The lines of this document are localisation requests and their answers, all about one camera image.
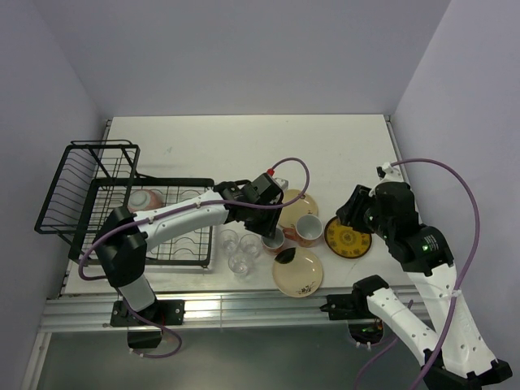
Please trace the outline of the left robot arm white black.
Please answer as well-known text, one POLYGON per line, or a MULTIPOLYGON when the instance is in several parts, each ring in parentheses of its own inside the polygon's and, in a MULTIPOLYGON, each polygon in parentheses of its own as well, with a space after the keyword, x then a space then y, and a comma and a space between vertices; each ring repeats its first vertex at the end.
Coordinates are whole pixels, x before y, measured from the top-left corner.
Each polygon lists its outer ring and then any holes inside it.
POLYGON ((166 241, 198 229, 243 223, 245 230, 273 237, 287 185, 268 173, 245 182, 222 182, 187 201, 155 210, 114 209, 93 244, 111 287, 139 324, 161 317, 157 297, 144 276, 146 254, 166 241))

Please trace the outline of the aluminium rail frame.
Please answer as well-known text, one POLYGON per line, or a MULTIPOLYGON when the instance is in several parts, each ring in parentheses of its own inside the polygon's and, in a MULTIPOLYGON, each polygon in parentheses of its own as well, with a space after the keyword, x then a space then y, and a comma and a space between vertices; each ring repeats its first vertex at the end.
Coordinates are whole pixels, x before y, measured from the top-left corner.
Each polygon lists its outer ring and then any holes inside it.
MULTIPOLYGON (((140 148, 137 170, 150 176, 215 181, 255 176, 282 161, 279 173, 293 187, 310 182, 322 219, 331 218, 356 184, 375 184, 375 169, 401 155, 386 115, 201 115, 115 117, 107 125, 103 153, 118 163, 118 144, 140 148)), ((325 322, 318 306, 329 293, 347 293, 354 282, 377 274, 398 298, 414 300, 413 312, 429 319, 418 290, 392 260, 381 240, 358 260, 342 260, 318 245, 324 277, 306 298, 275 288, 271 260, 245 278, 232 275, 216 249, 216 232, 201 232, 207 269, 149 266, 150 284, 160 298, 186 301, 187 327, 269 327, 325 322)))

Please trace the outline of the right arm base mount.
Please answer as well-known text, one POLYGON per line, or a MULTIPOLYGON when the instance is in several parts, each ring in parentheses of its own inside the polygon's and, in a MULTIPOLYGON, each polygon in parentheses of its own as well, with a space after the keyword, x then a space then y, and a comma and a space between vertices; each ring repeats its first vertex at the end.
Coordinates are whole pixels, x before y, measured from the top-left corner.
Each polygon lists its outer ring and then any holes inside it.
POLYGON ((330 321, 345 321, 355 345, 368 348, 383 339, 383 321, 365 310, 352 293, 327 295, 319 309, 330 321))

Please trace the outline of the small pink mug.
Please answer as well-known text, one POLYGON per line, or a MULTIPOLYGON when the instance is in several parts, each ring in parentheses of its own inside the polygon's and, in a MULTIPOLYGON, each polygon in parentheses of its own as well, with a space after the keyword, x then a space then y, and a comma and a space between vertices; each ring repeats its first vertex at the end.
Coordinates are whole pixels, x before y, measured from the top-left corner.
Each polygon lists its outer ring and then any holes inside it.
POLYGON ((293 241, 287 239, 281 228, 276 228, 272 238, 262 236, 261 243, 264 251, 268 254, 276 255, 283 250, 295 248, 293 241))

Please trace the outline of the black yellow ornate plate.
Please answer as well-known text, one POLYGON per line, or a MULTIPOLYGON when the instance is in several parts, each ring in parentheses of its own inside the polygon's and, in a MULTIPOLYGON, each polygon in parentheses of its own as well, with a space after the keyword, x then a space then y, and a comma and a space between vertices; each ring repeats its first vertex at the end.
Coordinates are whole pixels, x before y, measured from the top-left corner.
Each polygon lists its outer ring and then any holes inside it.
POLYGON ((327 222, 324 240, 334 254, 346 259, 361 258, 372 246, 371 234, 357 232, 344 226, 337 217, 327 222))

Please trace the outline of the large pink flower mug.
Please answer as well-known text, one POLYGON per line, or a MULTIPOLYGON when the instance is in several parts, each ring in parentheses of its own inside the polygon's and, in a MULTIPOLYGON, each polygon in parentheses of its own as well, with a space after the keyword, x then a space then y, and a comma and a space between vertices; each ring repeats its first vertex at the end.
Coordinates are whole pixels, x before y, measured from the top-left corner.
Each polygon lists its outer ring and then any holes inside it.
POLYGON ((313 214, 301 216, 295 225, 297 243, 302 247, 316 246, 323 236, 323 224, 313 214))

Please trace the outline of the patterned pink ceramic bowl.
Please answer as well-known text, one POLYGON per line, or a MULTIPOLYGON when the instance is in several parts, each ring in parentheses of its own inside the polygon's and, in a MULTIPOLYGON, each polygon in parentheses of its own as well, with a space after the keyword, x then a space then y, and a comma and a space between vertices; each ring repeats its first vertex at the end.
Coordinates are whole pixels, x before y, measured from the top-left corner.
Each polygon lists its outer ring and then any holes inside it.
POLYGON ((130 212, 156 210, 162 207, 162 198, 155 191, 149 189, 138 189, 132 192, 127 204, 130 212))

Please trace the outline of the cream plate upper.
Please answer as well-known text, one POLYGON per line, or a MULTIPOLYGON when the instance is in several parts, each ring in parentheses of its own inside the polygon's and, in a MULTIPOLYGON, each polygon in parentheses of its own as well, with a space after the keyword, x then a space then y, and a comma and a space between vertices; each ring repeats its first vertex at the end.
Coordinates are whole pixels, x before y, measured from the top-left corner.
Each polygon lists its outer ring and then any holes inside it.
POLYGON ((304 215, 318 215, 317 202, 309 195, 304 194, 293 204, 281 210, 278 226, 281 228, 294 228, 297 220, 304 215))

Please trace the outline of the clear glass cup left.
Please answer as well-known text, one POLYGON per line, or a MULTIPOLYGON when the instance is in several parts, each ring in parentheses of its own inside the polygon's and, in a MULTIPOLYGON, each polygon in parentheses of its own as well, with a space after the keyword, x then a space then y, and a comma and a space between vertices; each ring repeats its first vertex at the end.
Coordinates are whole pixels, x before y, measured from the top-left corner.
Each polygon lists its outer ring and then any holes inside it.
POLYGON ((224 254, 233 255, 238 248, 239 245, 239 236, 238 234, 231 230, 225 229, 220 233, 220 247, 224 254))

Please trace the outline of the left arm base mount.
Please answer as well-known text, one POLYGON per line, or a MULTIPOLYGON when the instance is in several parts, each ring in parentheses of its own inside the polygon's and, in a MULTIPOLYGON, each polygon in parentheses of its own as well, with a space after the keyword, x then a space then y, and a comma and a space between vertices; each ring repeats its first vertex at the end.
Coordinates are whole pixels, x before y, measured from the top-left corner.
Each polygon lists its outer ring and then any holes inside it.
POLYGON ((184 300, 157 300, 142 311, 132 311, 123 299, 116 301, 110 317, 111 327, 154 327, 153 331, 127 331, 128 347, 137 350, 155 349, 163 340, 166 326, 180 326, 184 321, 184 300))

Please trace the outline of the clear glass cup front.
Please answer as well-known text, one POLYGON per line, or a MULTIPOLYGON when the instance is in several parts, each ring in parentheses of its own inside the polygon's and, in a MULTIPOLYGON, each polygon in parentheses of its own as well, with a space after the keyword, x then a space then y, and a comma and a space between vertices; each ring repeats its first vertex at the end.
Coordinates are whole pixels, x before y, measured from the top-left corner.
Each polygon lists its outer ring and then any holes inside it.
POLYGON ((245 277, 251 269, 251 260, 245 253, 234 253, 228 259, 228 267, 237 277, 245 277))

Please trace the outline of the cream plate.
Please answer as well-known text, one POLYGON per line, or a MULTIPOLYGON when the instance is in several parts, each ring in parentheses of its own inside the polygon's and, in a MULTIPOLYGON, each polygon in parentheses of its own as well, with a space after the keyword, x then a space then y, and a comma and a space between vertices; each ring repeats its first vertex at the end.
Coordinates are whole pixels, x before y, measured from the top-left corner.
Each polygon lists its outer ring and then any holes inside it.
POLYGON ((281 210, 278 226, 281 228, 294 228, 297 220, 304 215, 318 215, 317 202, 309 195, 304 194, 293 204, 281 210))
POLYGON ((276 287, 288 297, 308 297, 319 289, 323 281, 321 261, 312 251, 301 247, 279 252, 271 273, 276 287))

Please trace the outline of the clear glass cup right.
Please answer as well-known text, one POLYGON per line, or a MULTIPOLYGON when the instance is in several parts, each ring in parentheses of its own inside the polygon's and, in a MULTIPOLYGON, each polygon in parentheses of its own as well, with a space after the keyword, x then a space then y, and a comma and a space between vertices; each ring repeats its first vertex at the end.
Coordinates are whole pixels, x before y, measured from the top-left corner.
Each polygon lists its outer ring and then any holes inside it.
POLYGON ((246 234, 239 241, 240 249, 251 258, 256 258, 262 249, 262 244, 258 236, 246 234))

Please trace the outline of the clear glass cup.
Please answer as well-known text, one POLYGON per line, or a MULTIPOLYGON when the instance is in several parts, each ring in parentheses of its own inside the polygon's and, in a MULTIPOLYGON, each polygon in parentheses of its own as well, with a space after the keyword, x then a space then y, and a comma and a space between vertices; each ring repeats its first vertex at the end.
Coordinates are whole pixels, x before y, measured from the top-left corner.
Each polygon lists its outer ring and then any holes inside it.
POLYGON ((245 277, 251 269, 251 260, 245 253, 234 253, 228 259, 228 267, 237 277, 245 277))
POLYGON ((220 233, 220 247, 224 254, 233 255, 238 248, 239 245, 239 236, 238 234, 231 230, 225 229, 220 233))
POLYGON ((256 258, 262 249, 262 244, 258 236, 246 234, 239 241, 240 249, 251 258, 256 258))

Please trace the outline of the cream plate lower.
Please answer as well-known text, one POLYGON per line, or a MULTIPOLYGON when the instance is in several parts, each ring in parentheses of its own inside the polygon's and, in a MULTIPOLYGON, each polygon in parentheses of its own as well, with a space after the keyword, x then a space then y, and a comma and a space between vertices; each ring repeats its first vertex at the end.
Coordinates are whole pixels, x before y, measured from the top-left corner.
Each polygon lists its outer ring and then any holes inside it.
POLYGON ((312 251, 301 247, 279 252, 271 273, 276 287, 288 297, 308 297, 319 289, 323 281, 321 261, 312 251))

